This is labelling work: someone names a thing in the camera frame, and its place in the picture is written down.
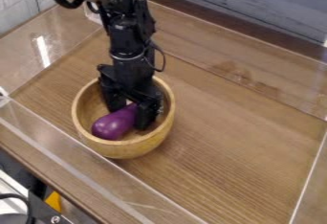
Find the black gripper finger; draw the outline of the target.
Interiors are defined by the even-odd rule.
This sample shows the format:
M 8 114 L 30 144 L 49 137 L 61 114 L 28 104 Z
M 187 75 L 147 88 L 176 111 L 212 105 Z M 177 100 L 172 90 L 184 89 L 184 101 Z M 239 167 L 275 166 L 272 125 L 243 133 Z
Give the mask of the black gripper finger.
M 163 104 L 156 101 L 144 101 L 136 106 L 135 128 L 145 130 L 153 123 L 163 110 Z
M 103 86 L 101 92 L 103 92 L 105 107 L 109 112 L 115 112 L 127 106 L 127 99 L 120 94 L 119 90 Z

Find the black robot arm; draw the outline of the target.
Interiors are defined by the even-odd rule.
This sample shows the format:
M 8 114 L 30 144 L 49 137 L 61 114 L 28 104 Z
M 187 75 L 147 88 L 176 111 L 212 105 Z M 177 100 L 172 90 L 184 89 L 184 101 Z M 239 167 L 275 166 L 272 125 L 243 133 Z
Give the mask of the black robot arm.
M 85 5 L 100 16 L 109 38 L 112 62 L 97 66 L 105 106 L 120 110 L 128 101 L 136 104 L 133 127 L 145 129 L 155 121 L 163 93 L 155 85 L 153 75 L 160 71 L 152 41 L 156 21 L 147 0 L 53 0 L 61 7 L 76 9 Z

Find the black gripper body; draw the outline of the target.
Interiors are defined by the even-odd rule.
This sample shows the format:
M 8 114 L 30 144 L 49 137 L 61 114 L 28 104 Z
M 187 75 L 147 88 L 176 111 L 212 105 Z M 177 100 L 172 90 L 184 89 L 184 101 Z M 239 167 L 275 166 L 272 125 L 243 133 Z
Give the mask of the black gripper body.
M 120 91 L 127 100 L 140 104 L 144 101 L 163 103 L 163 92 L 155 85 L 155 56 L 145 55 L 135 59 L 113 59 L 113 64 L 100 64 L 100 87 Z

